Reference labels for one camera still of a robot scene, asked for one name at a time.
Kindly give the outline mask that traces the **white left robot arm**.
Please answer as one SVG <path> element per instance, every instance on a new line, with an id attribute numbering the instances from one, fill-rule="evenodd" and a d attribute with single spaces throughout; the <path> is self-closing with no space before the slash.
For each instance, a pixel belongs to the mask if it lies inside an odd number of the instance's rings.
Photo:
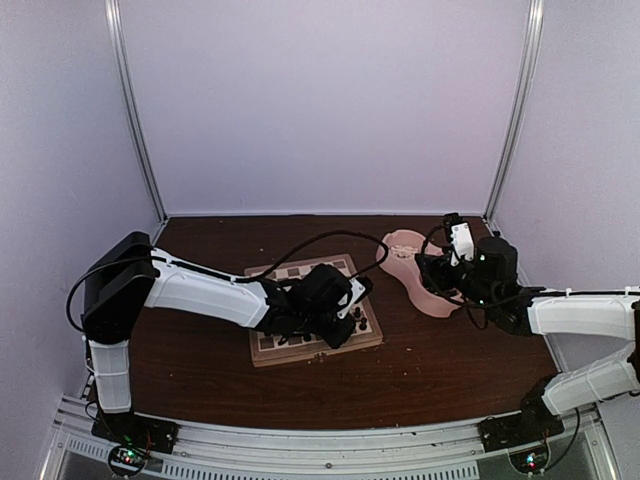
<path id="1" fill-rule="evenodd" d="M 156 249 L 143 232 L 127 235 L 88 271 L 81 315 L 106 429 L 123 444 L 144 433 L 131 412 L 129 376 L 129 340 L 143 309 L 186 311 L 283 338 L 315 335 L 337 349 L 353 334 L 351 309 L 368 290 L 366 279 L 329 264 L 289 283 L 238 277 Z"/>

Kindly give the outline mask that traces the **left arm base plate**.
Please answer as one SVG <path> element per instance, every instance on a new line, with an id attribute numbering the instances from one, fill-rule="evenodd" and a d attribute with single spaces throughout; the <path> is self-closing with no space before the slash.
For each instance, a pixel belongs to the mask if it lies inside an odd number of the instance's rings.
<path id="1" fill-rule="evenodd" d="M 144 452 L 171 454 L 179 425 L 168 420 L 141 416 L 132 412 L 98 413 L 91 433 L 93 436 L 134 447 Z"/>

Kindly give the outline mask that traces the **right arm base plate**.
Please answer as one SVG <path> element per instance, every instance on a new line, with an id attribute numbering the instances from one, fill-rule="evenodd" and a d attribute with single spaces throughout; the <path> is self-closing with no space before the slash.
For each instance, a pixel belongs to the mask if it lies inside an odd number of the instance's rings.
<path id="1" fill-rule="evenodd" d="M 477 427 L 485 452 L 540 442 L 564 432 L 563 422 L 558 417 L 523 412 L 490 417 L 479 422 Z"/>

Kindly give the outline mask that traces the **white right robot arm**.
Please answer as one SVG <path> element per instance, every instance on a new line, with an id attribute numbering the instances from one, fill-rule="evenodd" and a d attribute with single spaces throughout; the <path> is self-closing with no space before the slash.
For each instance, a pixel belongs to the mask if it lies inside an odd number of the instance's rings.
<path id="1" fill-rule="evenodd" d="M 518 252 L 507 241 L 485 237 L 442 255 L 420 251 L 415 257 L 423 285 L 467 309 L 477 309 L 501 330 L 560 339 L 603 341 L 580 363 L 540 380 L 522 399 L 512 430 L 519 440 L 535 440 L 555 418 L 586 404 L 639 390 L 639 289 L 573 290 L 523 286 Z"/>

